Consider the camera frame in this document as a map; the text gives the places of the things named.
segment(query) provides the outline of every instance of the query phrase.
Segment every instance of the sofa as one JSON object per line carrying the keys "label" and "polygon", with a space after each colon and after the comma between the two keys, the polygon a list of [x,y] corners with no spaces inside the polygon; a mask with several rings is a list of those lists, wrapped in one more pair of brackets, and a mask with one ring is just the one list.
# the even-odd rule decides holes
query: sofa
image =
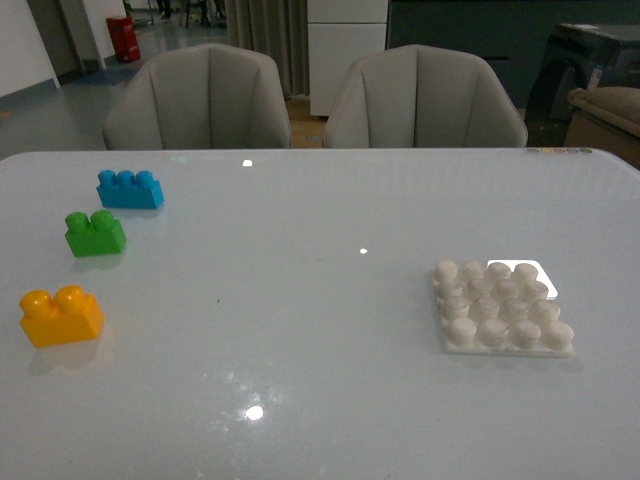
{"label": "sofa", "polygon": [[640,170],[640,89],[600,87],[569,92],[576,108],[565,147],[598,148]]}

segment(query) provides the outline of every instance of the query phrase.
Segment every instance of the chair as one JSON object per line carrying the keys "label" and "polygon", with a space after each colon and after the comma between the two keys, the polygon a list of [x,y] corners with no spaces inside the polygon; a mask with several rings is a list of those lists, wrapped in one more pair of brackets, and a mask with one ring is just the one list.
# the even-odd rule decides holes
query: chair
{"label": "chair", "polygon": [[150,59],[103,138],[109,150],[289,148],[291,127],[273,59],[212,43]]}
{"label": "chair", "polygon": [[357,60],[325,127],[327,148],[524,147],[527,129],[487,62],[421,45]]}

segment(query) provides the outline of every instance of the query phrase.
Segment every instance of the doorway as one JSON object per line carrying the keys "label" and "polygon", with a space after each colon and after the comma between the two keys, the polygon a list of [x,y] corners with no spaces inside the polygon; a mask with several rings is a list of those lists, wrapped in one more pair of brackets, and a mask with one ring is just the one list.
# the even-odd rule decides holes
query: doorway
{"label": "doorway", "polygon": [[58,0],[27,0],[60,85],[83,75],[83,66]]}

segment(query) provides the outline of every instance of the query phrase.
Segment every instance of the red fire extinguisher box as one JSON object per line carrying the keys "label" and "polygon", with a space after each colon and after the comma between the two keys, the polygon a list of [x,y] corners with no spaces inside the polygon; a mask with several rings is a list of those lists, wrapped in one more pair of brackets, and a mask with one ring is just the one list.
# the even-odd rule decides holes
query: red fire extinguisher box
{"label": "red fire extinguisher box", "polygon": [[131,17],[109,17],[107,28],[119,62],[129,63],[140,60],[140,49]]}

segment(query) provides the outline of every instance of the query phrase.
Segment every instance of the gray curtain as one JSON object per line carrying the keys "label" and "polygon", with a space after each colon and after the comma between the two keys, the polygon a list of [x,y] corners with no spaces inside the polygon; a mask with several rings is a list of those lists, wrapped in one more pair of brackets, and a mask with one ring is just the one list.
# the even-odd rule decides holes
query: gray curtain
{"label": "gray curtain", "polygon": [[309,94],[307,0],[226,0],[229,43],[272,57],[285,96]]}

